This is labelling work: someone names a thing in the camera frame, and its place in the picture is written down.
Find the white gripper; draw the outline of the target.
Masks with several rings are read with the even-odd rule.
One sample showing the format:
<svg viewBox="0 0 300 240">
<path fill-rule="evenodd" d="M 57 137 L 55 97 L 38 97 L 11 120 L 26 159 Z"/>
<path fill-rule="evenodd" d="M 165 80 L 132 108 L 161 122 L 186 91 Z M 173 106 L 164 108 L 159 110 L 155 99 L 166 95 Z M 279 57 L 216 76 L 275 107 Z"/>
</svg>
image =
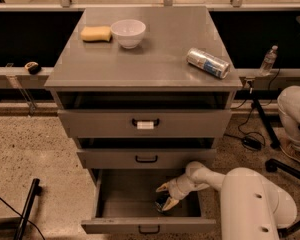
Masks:
<svg viewBox="0 0 300 240">
<path fill-rule="evenodd" d="M 175 207 L 179 201 L 183 200 L 190 192 L 201 191 L 208 187 L 209 185 L 206 183 L 194 183 L 189 177 L 183 174 L 169 182 L 163 183 L 156 189 L 156 192 L 169 192 L 170 197 L 167 198 L 162 207 L 162 211 L 165 212 Z"/>
</svg>

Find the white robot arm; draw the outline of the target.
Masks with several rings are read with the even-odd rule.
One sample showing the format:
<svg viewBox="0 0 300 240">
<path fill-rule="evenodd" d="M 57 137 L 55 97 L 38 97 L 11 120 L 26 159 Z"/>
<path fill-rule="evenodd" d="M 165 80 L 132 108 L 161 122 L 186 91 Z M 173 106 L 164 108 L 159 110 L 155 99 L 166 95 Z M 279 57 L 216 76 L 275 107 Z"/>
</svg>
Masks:
<svg viewBox="0 0 300 240">
<path fill-rule="evenodd" d="M 239 167 L 226 174 L 193 161 L 185 173 L 157 188 L 168 192 L 168 211 L 193 191 L 211 187 L 220 193 L 222 240 L 279 240 L 280 229 L 291 226 L 297 206 L 291 195 L 260 173 Z"/>
</svg>

